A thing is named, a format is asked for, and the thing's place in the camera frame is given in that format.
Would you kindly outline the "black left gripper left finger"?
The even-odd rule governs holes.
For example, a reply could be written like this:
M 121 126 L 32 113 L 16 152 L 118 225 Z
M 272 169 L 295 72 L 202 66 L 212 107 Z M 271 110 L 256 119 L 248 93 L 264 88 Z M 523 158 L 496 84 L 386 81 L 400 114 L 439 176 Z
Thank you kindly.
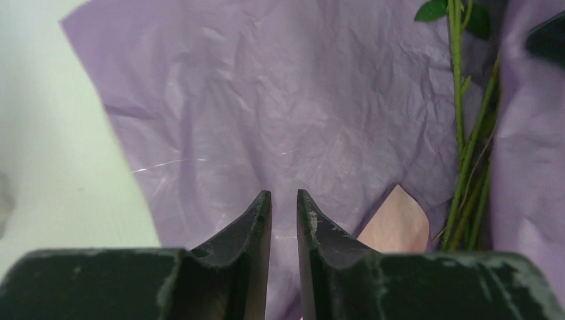
M 271 193 L 181 248 L 48 249 L 1 283 L 2 319 L 264 319 Z

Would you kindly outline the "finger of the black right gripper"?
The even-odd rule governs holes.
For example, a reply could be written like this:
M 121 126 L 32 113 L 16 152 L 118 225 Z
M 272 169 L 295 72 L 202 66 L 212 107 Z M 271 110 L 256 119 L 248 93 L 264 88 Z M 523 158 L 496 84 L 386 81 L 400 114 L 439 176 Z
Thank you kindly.
M 564 70 L 564 11 L 532 28 L 524 43 L 533 57 Z

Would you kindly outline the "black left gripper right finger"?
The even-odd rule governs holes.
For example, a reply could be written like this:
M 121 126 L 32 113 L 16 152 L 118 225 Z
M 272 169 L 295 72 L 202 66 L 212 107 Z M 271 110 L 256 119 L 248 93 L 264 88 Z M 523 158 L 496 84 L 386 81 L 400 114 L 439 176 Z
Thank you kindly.
M 381 253 L 297 193 L 305 319 L 563 319 L 540 270 L 515 253 Z

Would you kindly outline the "pink paper flower bouquet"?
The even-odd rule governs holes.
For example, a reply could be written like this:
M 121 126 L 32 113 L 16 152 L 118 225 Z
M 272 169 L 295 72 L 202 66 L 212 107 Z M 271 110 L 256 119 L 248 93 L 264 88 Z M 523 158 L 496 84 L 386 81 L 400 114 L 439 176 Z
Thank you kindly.
M 358 240 L 382 253 L 420 253 L 426 250 L 429 235 L 429 221 L 421 206 L 397 185 Z

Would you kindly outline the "purple wrapping paper sheet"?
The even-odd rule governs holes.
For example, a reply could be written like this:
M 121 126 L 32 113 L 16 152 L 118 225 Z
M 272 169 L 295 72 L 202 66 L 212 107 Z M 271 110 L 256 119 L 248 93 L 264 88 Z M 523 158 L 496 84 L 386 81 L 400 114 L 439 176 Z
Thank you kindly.
M 458 175 L 448 20 L 421 1 L 89 1 L 62 28 L 167 247 L 273 197 L 267 319 L 299 319 L 296 192 L 353 235 L 395 187 L 435 236 Z

